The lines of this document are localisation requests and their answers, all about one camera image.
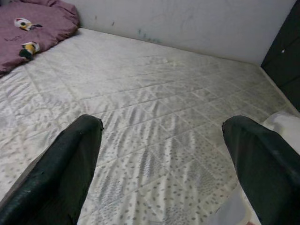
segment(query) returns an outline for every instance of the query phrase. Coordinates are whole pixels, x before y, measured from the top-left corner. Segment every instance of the dark cabinet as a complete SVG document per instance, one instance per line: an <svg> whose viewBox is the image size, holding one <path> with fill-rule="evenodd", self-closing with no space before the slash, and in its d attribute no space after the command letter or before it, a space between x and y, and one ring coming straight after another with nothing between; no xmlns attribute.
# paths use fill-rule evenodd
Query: dark cabinet
<svg viewBox="0 0 300 225"><path fill-rule="evenodd" d="M282 25L262 68L300 111L300 0Z"/></svg>

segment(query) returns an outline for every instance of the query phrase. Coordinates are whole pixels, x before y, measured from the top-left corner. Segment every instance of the pink comforter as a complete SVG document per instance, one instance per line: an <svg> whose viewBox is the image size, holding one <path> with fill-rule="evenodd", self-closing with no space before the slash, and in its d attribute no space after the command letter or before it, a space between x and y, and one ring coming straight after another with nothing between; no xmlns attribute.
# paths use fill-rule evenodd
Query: pink comforter
<svg viewBox="0 0 300 225"><path fill-rule="evenodd" d="M26 18L43 27L25 31L14 26L14 19ZM22 44L37 42L40 52L70 37L78 27L75 6L60 0L15 0L0 7L0 77L28 61L19 56Z"/></svg>

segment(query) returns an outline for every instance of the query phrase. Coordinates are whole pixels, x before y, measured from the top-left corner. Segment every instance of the cartoon character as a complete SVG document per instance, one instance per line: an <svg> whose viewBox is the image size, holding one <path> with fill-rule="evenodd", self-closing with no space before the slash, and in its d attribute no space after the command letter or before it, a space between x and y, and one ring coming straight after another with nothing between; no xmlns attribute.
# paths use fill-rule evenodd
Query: cartoon character
<svg viewBox="0 0 300 225"><path fill-rule="evenodd" d="M24 19L24 18L16 18L15 26L21 28L22 30L26 30L26 31L35 29L36 27L43 27L40 24L33 24L32 22L30 22L29 20Z"/></svg>
<svg viewBox="0 0 300 225"><path fill-rule="evenodd" d="M22 44L22 47L23 49L19 52L19 56L25 57L28 60L33 60L33 55L40 50L39 44L34 41Z"/></svg>

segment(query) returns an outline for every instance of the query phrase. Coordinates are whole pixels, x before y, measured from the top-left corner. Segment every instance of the black furniture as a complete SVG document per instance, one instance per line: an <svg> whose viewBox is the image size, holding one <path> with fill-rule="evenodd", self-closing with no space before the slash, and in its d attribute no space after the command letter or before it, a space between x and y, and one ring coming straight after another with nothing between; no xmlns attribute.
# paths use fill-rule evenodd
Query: black furniture
<svg viewBox="0 0 300 225"><path fill-rule="evenodd" d="M76 225L92 181L103 125L83 115L33 161L0 202L0 225Z"/></svg>
<svg viewBox="0 0 300 225"><path fill-rule="evenodd" d="M300 224L300 156L276 132L244 116L223 124L238 179L262 225Z"/></svg>
<svg viewBox="0 0 300 225"><path fill-rule="evenodd" d="M262 68L300 111L300 0L282 25Z"/></svg>

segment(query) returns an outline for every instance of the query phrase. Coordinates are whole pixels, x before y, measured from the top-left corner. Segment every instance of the white quilted mattress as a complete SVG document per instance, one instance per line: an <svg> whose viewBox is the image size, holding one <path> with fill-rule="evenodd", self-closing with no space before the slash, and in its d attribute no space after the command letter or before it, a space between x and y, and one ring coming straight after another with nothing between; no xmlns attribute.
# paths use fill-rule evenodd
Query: white quilted mattress
<svg viewBox="0 0 300 225"><path fill-rule="evenodd" d="M102 146L80 225L202 225L237 180L221 124L286 108L253 65L86 29L0 79L0 198L79 115Z"/></svg>

